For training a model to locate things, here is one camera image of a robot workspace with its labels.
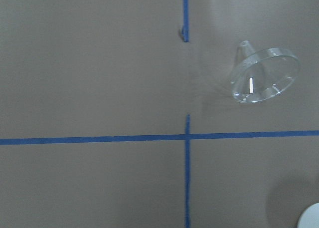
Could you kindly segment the white enamel cup lid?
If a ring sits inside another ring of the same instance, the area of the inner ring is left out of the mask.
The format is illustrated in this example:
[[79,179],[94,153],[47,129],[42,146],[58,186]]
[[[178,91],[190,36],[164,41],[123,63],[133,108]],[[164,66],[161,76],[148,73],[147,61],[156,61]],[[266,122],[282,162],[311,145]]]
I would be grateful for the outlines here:
[[296,228],[319,228],[319,203],[315,203],[303,211]]

